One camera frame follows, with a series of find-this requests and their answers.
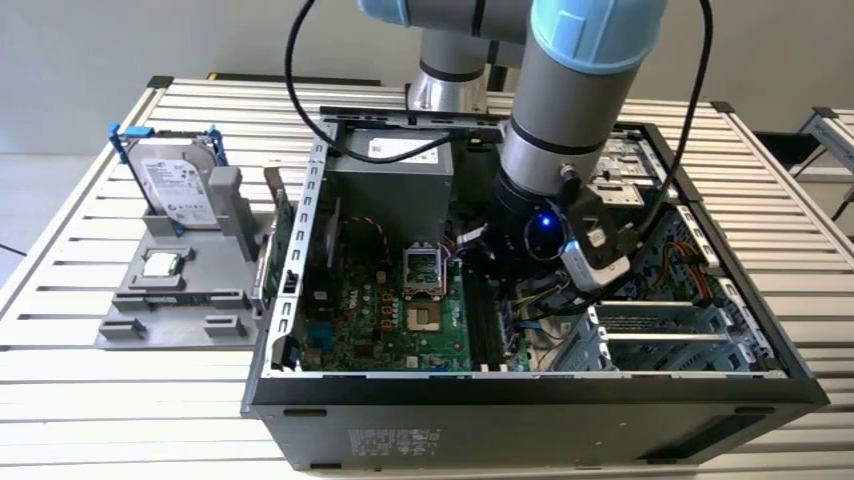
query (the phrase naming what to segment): slotted table surface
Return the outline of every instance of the slotted table surface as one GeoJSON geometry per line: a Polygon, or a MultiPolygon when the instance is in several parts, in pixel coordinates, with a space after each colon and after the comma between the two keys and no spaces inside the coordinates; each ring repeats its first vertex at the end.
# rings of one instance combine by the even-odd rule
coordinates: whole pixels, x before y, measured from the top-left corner
{"type": "MultiPolygon", "coordinates": [[[[399,88],[305,84],[319,105],[402,108],[399,88]]],[[[512,96],[495,94],[494,113],[512,96]]],[[[686,105],[630,101],[675,150],[686,105]]],[[[224,133],[243,195],[272,203],[261,167],[300,195],[311,135],[279,84],[175,80],[124,125],[224,133]]],[[[356,477],[854,478],[854,247],[735,114],[698,110],[684,169],[833,404],[698,468],[355,472],[356,477]]],[[[288,478],[259,421],[239,417],[251,352],[103,352],[91,345],[136,249],[144,204],[109,148],[0,292],[0,478],[288,478]]]]}

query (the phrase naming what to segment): colored wires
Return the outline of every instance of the colored wires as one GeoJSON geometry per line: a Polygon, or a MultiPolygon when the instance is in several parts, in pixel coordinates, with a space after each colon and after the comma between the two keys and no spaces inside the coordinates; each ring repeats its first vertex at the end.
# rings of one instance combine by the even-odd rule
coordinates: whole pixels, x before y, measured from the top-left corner
{"type": "MultiPolygon", "coordinates": [[[[658,287],[664,281],[667,277],[667,272],[670,271],[670,251],[675,249],[679,252],[679,257],[686,258],[692,255],[698,255],[696,249],[684,242],[667,242],[664,244],[664,248],[662,250],[662,269],[658,272],[658,276],[655,280],[650,284],[647,288],[647,294],[652,293],[658,290],[658,287]]],[[[704,299],[711,298],[711,288],[708,287],[708,283],[706,282],[706,278],[703,277],[702,272],[699,271],[698,265],[691,265],[686,263],[686,268],[688,270],[688,275],[696,284],[696,292],[699,296],[704,299]]]]}
{"type": "Polygon", "coordinates": [[[376,227],[376,231],[379,232],[379,236],[383,241],[383,249],[386,251],[386,263],[388,264],[388,266],[391,266],[391,251],[388,249],[388,237],[386,236],[386,230],[383,230],[383,227],[380,227],[379,223],[376,223],[371,217],[349,217],[341,221],[341,225],[347,225],[351,222],[364,222],[374,225],[374,227],[376,227]]]}
{"type": "Polygon", "coordinates": [[[563,283],[554,285],[552,287],[550,287],[548,289],[543,290],[539,293],[535,293],[534,295],[530,295],[524,298],[518,299],[514,302],[512,308],[522,309],[527,307],[530,304],[532,304],[534,302],[550,297],[554,294],[560,293],[566,289],[566,287],[570,286],[571,282],[572,282],[572,279],[567,278],[563,283]]]}

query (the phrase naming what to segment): white label sticker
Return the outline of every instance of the white label sticker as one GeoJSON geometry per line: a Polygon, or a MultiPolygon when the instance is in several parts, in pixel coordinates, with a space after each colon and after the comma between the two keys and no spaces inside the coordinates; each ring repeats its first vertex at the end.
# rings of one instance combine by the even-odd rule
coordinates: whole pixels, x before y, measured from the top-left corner
{"type": "Polygon", "coordinates": [[[175,297],[147,297],[148,303],[177,303],[177,298],[175,297]]]}
{"type": "MultiPolygon", "coordinates": [[[[411,138],[374,138],[368,143],[368,152],[372,157],[384,158],[400,155],[418,147],[427,145],[432,140],[416,140],[411,138]]],[[[400,163],[439,164],[438,147],[427,150],[420,155],[402,160],[400,163]]]]}
{"type": "Polygon", "coordinates": [[[163,158],[145,158],[141,163],[167,216],[188,228],[215,226],[216,215],[195,165],[163,158]]]}
{"type": "Polygon", "coordinates": [[[431,457],[439,451],[442,430],[353,429],[349,430],[349,446],[356,457],[431,457]]]}

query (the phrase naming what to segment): motherboard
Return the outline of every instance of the motherboard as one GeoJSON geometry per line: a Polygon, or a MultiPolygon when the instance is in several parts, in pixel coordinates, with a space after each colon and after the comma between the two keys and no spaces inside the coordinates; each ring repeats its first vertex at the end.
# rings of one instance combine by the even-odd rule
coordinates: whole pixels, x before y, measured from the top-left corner
{"type": "Polygon", "coordinates": [[[447,262],[439,301],[407,300],[402,276],[344,260],[339,305],[308,324],[304,369],[471,371],[460,263],[447,262]]]}

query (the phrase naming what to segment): white wall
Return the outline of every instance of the white wall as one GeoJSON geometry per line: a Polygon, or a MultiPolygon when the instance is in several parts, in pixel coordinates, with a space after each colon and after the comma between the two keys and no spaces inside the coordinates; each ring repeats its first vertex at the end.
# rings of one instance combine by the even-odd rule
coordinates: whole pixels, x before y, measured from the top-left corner
{"type": "MultiPolygon", "coordinates": [[[[152,75],[283,72],[297,0],[0,0],[0,153],[93,153],[152,75]]],[[[320,0],[297,75],[403,85],[420,32],[320,0]]]]}
{"type": "MultiPolygon", "coordinates": [[[[754,128],[791,128],[817,104],[854,106],[850,0],[715,0],[706,97],[754,128]]],[[[297,0],[0,0],[0,152],[92,153],[153,74],[279,74],[297,0]]],[[[632,96],[684,99],[700,44],[694,0],[671,0],[632,96]]],[[[419,32],[319,0],[300,36],[301,75],[402,85],[419,32]]]]}

